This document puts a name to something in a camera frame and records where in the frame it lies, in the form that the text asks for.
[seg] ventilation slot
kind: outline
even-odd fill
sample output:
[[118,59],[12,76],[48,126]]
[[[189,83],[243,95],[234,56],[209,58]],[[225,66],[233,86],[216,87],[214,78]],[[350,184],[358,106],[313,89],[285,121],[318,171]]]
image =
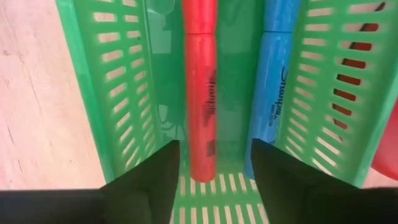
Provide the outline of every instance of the ventilation slot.
[[297,76],[297,81],[304,83],[306,85],[315,86],[315,81],[309,78],[305,78],[301,75]]
[[307,31],[328,31],[329,24],[308,24],[305,25]]
[[255,180],[250,180],[250,185],[251,185],[251,189],[253,191],[257,190],[257,185],[256,185],[256,181]]
[[223,193],[226,193],[226,186],[225,186],[224,174],[220,174],[220,187],[221,187],[221,191],[222,191]]
[[216,193],[216,182],[215,182],[215,180],[210,181],[210,189],[211,189],[211,193],[212,194]]
[[143,58],[137,59],[137,60],[134,60],[133,62],[131,62],[131,67],[136,68],[136,67],[142,65],[143,63],[144,63]]
[[250,224],[256,224],[256,218],[254,216],[253,208],[250,204],[246,204],[246,208],[248,210],[248,215],[250,219]]
[[129,53],[133,54],[133,53],[140,52],[141,50],[142,50],[142,45],[135,45],[135,46],[131,46],[129,48]]
[[323,152],[321,152],[321,150],[315,148],[315,153],[317,153],[320,157],[322,157],[322,159],[324,159],[325,161],[327,161],[330,165],[332,165],[333,167],[336,167],[336,162],[333,161],[332,159],[330,159],[327,155],[325,155]]
[[148,98],[149,98],[148,94],[146,94],[144,97],[142,97],[142,99],[139,100],[139,102],[138,102],[138,106],[143,105],[148,100]]
[[317,141],[322,145],[325,146],[327,149],[329,149],[332,153],[336,154],[336,155],[340,155],[340,151],[338,149],[336,149],[335,147],[333,147],[331,144],[327,143],[325,140],[323,140],[322,138],[318,137]]
[[123,53],[121,50],[115,50],[112,52],[108,52],[102,55],[102,61],[103,62],[110,62],[113,60],[116,60],[118,58],[121,58],[123,56]]
[[134,167],[138,166],[138,164],[140,163],[140,161],[141,161],[141,158],[138,158],[138,159],[137,159],[137,162],[136,162],[136,165],[134,165]]
[[152,143],[154,143],[154,141],[155,141],[155,136],[152,135],[152,137],[150,138],[149,142],[145,146],[145,151],[148,151],[149,146],[151,146]]
[[132,160],[134,159],[134,157],[136,156],[137,152],[139,150],[139,147],[136,147],[136,150],[134,150],[134,152],[132,153],[132,155],[130,156],[130,158],[127,160],[125,168],[127,169],[130,165],[130,163],[132,162]]
[[303,138],[303,136],[299,135],[299,133],[297,133],[296,131],[294,131],[292,128],[287,128],[287,130],[293,134],[298,140],[305,142],[305,139]]
[[144,77],[145,77],[145,72],[142,71],[142,72],[138,73],[138,74],[134,77],[134,80],[135,80],[135,81],[138,81],[138,80],[140,80],[141,78],[144,78]]
[[233,174],[228,175],[229,177],[229,184],[231,184],[231,190],[232,192],[236,192],[236,185],[235,185],[235,178]]
[[108,72],[106,74],[106,79],[107,80],[112,80],[112,79],[114,79],[114,78],[116,78],[116,77],[118,77],[120,75],[125,74],[125,72],[126,72],[126,68],[124,66],[123,67],[119,67],[119,68],[117,68],[115,70],[112,70],[112,71]]
[[243,190],[244,192],[247,191],[246,183],[244,182],[243,174],[242,174],[242,173],[239,173],[238,176],[239,176],[239,182],[240,182],[240,184],[241,184],[242,190]]
[[146,119],[146,121],[145,121],[144,124],[142,125],[142,128],[143,128],[143,129],[146,128],[151,120],[152,120],[152,115],[150,115],[150,116]]
[[345,83],[349,83],[352,85],[360,85],[361,84],[360,79],[354,78],[354,77],[349,77],[347,75],[342,75],[342,74],[337,75],[337,80],[345,82]]
[[333,8],[326,7],[322,9],[311,9],[308,10],[308,17],[312,16],[329,16],[333,12]]
[[244,224],[241,206],[240,205],[235,205],[235,210],[236,210],[236,214],[238,216],[238,223],[239,224]]
[[94,20],[97,22],[115,22],[116,16],[108,12],[94,12]]
[[348,58],[337,58],[337,62],[346,65],[349,67],[354,67],[354,68],[361,68],[364,69],[366,68],[366,62],[360,61],[360,60],[353,60],[353,59],[348,59]]
[[220,224],[220,210],[217,206],[213,207],[214,211],[214,223],[215,224]]
[[368,13],[383,11],[386,8],[385,2],[355,4],[349,7],[348,12],[351,14]]
[[296,127],[298,127],[300,130],[302,130],[303,132],[307,133],[307,129],[300,124],[299,122],[297,122],[296,120],[294,120],[293,118],[290,118],[289,121]]
[[296,159],[298,159],[298,160],[301,161],[301,158],[300,158],[290,147],[288,147],[288,146],[285,146],[285,147],[286,147],[286,150],[287,150],[288,152],[290,152],[290,154],[291,154],[292,156],[294,156]]
[[343,49],[370,51],[372,50],[373,44],[365,42],[342,41],[340,47]]
[[303,44],[315,45],[315,46],[325,46],[325,40],[324,39],[316,39],[316,38],[304,38]]
[[142,93],[142,92],[147,88],[147,86],[148,86],[148,84],[147,84],[147,83],[144,83],[144,84],[142,84],[140,87],[138,87],[138,89],[137,89],[137,94]]
[[135,7],[136,6],[136,2],[134,0],[123,0],[123,4],[125,6],[130,6],[130,7]]
[[127,137],[127,135],[131,133],[131,131],[132,131],[132,126],[127,128],[127,130],[122,134],[122,136],[120,136],[119,142],[123,142],[125,140],[125,138]]
[[307,115],[299,112],[298,110],[296,110],[294,108],[292,108],[292,112],[293,112],[293,114],[297,115],[299,118],[303,119],[304,121],[308,121]]
[[209,215],[206,207],[201,208],[201,214],[203,217],[203,224],[209,224]]
[[116,129],[120,128],[128,119],[130,119],[130,112],[127,112],[119,121],[116,123]]
[[119,86],[117,86],[116,88],[114,88],[113,90],[111,90],[111,92],[110,92],[111,97],[114,97],[114,96],[118,95],[119,93],[121,93],[123,90],[126,89],[126,86],[127,85],[125,83],[123,83],[123,84],[120,84]]
[[120,103],[118,103],[118,104],[113,108],[113,112],[114,112],[114,113],[117,113],[118,111],[120,111],[121,109],[123,109],[128,103],[129,103],[129,99],[125,98],[124,100],[122,100]]
[[138,30],[127,31],[127,38],[136,38],[139,36],[140,36],[140,33]]
[[206,194],[206,184],[205,183],[200,183],[200,193],[202,195]]
[[107,42],[113,42],[116,40],[119,40],[120,36],[118,32],[110,32],[110,33],[104,33],[104,34],[98,34],[98,41],[100,43],[107,43]]
[[125,15],[124,20],[126,22],[138,22],[138,17],[133,15]]
[[335,95],[340,96],[340,97],[342,97],[344,99],[347,99],[347,100],[351,100],[351,101],[355,101],[356,100],[356,96],[355,95],[353,95],[351,93],[347,93],[346,91],[343,91],[343,90],[334,89],[333,93]]
[[307,97],[307,98],[313,98],[313,95],[309,92],[309,91],[307,91],[307,90],[303,90],[303,89],[301,89],[301,88],[299,88],[299,87],[295,87],[294,88],[294,90],[297,92],[297,93],[300,93],[301,95],[303,95],[303,96],[305,96],[305,97]]
[[341,138],[339,135],[337,135],[336,133],[334,133],[333,131],[330,131],[329,129],[323,127],[322,131],[329,135],[330,137],[332,137],[333,139],[335,139],[336,141],[343,143],[343,138]]
[[150,105],[148,105],[142,112],[141,112],[141,118],[143,118],[149,111]]
[[345,24],[345,32],[375,32],[379,30],[379,24],[377,23],[355,23],[355,24]]
[[180,224],[185,224],[185,208],[180,208]]
[[345,124],[344,122],[339,121],[339,120],[337,120],[335,118],[332,118],[330,115],[326,115],[326,120],[332,122],[333,124],[335,124],[335,125],[337,125],[337,126],[339,126],[341,128],[343,128],[344,130],[346,130],[348,128],[347,124]]
[[311,65],[305,65],[302,63],[299,65],[299,68],[303,71],[310,72],[310,73],[318,73],[318,71],[319,71],[317,67],[314,67]]
[[224,211],[225,211],[226,223],[232,224],[231,210],[229,209],[229,206],[224,206]]
[[132,140],[130,140],[129,144],[127,144],[127,146],[123,149],[122,156],[126,155],[126,153],[129,151],[131,146],[134,144],[134,141],[135,141],[134,138]]
[[156,150],[156,144],[154,144],[154,146],[152,147],[152,149],[150,149],[150,151],[149,151],[149,153],[148,153],[148,157],[149,157],[150,155],[152,155],[152,154],[155,152],[155,150]]
[[170,217],[170,224],[174,224],[174,209],[172,209],[172,215]]
[[339,111],[340,113],[345,114],[345,115],[347,115],[347,116],[351,116],[351,115],[353,114],[353,112],[352,112],[351,110],[346,109],[346,108],[344,108],[344,107],[342,107],[342,106],[339,106],[339,105],[337,105],[337,104],[335,104],[335,103],[332,103],[332,104],[331,104],[331,107],[332,107],[334,110],[337,110],[337,111]]
[[313,52],[301,52],[301,57],[309,58],[312,60],[323,60],[323,55]]
[[154,126],[152,125],[152,126],[148,129],[148,131],[145,133],[145,135],[144,135],[144,137],[143,137],[143,140],[144,140],[144,141],[146,141],[146,139],[149,137],[149,134],[152,132],[153,128],[154,128]]
[[263,204],[257,204],[257,208],[259,209],[262,223],[268,224],[266,209],[264,208]]
[[301,106],[302,108],[306,109],[306,110],[310,110],[310,109],[311,109],[311,106],[310,106],[310,105],[304,103],[303,101],[297,99],[296,97],[293,98],[293,102],[294,102],[295,104]]
[[289,143],[291,143],[291,145],[293,145],[297,150],[299,150],[301,153],[303,153],[303,148],[301,146],[299,146],[293,139],[291,139],[290,137],[287,137],[287,141]]
[[195,181],[191,178],[191,195],[195,195]]
[[313,162],[320,170],[322,170],[324,173],[333,176],[333,174],[332,174],[328,169],[326,169],[323,165],[321,165],[316,159],[312,159],[312,162]]

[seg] sharpie logo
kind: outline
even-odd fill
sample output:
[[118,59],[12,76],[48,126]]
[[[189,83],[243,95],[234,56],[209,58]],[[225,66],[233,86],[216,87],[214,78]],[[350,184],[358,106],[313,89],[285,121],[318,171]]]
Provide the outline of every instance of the sharpie logo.
[[278,100],[271,107],[271,117],[269,120],[269,126],[272,126],[274,120],[277,119],[278,116],[280,116],[280,113],[282,111],[282,103],[285,95],[287,74],[288,71],[285,72],[285,67],[283,67],[280,73],[280,87],[279,87]]
[[216,70],[214,70],[207,82],[208,99],[203,105],[203,125],[208,126],[211,116],[216,114]]
[[211,156],[214,156],[215,154],[216,154],[216,141],[211,140],[211,141],[207,142],[206,156],[211,157]]

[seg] marker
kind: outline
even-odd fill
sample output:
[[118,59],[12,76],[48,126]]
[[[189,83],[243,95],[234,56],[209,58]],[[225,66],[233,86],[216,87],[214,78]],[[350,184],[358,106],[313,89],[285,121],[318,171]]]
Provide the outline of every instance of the marker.
[[244,165],[244,173],[251,179],[254,178],[251,164],[252,140],[258,138],[268,143],[276,140],[299,4],[300,0],[266,1],[264,34]]
[[217,1],[183,0],[190,172],[195,181],[216,175]]

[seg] red marker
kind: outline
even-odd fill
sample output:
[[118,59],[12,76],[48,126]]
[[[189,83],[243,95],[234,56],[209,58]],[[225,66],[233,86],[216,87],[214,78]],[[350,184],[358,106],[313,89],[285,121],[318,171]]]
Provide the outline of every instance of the red marker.
[[191,176],[216,175],[216,0],[183,0]]

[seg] green plastic basket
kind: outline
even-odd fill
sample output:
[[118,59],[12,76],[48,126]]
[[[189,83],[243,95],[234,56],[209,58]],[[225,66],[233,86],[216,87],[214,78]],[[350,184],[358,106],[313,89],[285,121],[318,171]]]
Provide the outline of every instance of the green plastic basket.
[[[381,12],[347,13],[350,5],[367,2],[374,1],[305,1],[295,33],[277,142],[301,160],[314,165],[314,158],[320,167],[354,184],[366,174],[398,91],[392,88],[397,86],[394,52],[398,46],[392,44],[397,37],[392,29],[397,4],[389,1]],[[57,4],[106,181],[132,169],[171,139],[179,139],[180,184],[172,223],[266,223],[256,185],[242,175],[264,0],[218,0],[217,176],[208,184],[189,176],[180,0],[152,0],[148,7],[143,0],[57,0]],[[307,16],[309,9],[319,8],[330,8],[330,15]],[[342,32],[348,22],[382,26],[372,33]],[[304,31],[309,24],[328,24],[329,29]],[[325,46],[302,45],[303,38],[323,39]],[[340,41],[375,45],[370,52],[355,52],[341,49]],[[323,59],[303,58],[304,50],[322,54]],[[336,64],[338,57],[364,60],[369,67],[344,67]],[[301,64],[317,67],[318,73],[301,70]],[[363,82],[359,86],[339,83],[337,73]],[[311,79],[315,85],[301,84],[299,77]],[[304,98],[296,87],[313,98]],[[352,91],[358,101],[337,98],[334,88]],[[296,106],[297,100],[310,109]],[[331,102],[351,109],[353,115],[332,111]],[[294,117],[292,108],[308,121]],[[326,115],[349,128],[339,130],[328,123]],[[323,127],[338,134],[343,144],[335,145],[336,140],[324,135]],[[319,145],[317,136],[338,148],[341,156],[333,157]],[[335,169],[317,157],[315,147],[334,159]]]
[[397,1],[310,1],[276,145],[361,187],[398,94]]

